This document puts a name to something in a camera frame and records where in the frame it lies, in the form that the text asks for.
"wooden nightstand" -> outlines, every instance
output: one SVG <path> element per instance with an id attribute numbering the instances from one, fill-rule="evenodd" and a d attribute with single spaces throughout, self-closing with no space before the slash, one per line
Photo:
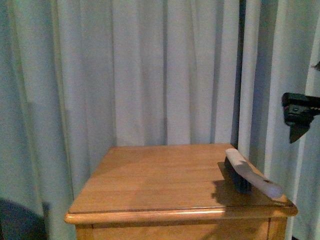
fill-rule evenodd
<path id="1" fill-rule="evenodd" d="M 238 193 L 224 169 L 228 148 L 112 147 L 65 221 L 79 240 L 283 240 L 296 206 L 256 188 Z"/>

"white curtain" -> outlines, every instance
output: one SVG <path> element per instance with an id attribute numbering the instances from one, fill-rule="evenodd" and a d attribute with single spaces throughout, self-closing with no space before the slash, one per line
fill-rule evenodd
<path id="1" fill-rule="evenodd" d="M 75 239 L 64 214 L 111 146 L 232 143 L 297 204 L 288 239 L 319 239 L 319 121 L 289 145 L 281 107 L 284 92 L 320 96 L 319 11 L 281 0 L 2 4 L 1 201 L 37 214 L 49 239 Z"/>
<path id="2" fill-rule="evenodd" d="M 320 1 L 246 1 L 238 148 L 297 205 L 287 240 L 320 239 L 320 119 L 289 144 L 281 103 L 320 97 L 319 12 Z"/>

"brush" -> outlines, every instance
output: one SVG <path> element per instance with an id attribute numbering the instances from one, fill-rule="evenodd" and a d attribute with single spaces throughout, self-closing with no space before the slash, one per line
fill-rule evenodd
<path id="1" fill-rule="evenodd" d="M 281 186 L 255 173 L 237 149 L 229 148 L 225 153 L 224 166 L 238 192 L 249 194 L 253 185 L 269 198 L 277 199 L 282 196 Z"/>

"drawer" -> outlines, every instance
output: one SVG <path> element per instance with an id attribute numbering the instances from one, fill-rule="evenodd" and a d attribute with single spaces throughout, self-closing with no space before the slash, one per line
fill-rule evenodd
<path id="1" fill-rule="evenodd" d="M 267 240 L 269 218 L 221 219 L 210 224 L 106 227 L 94 225 L 94 240 Z"/>

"brush handle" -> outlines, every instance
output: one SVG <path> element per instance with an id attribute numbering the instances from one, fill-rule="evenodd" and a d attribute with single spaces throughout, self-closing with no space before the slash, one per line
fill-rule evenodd
<path id="1" fill-rule="evenodd" d="M 269 181 L 266 177 L 253 172 L 250 165 L 237 149 L 229 148 L 225 153 L 232 167 L 241 177 L 246 179 L 249 183 L 254 185 L 270 198 L 277 199 L 282 196 L 283 191 L 281 186 Z"/>

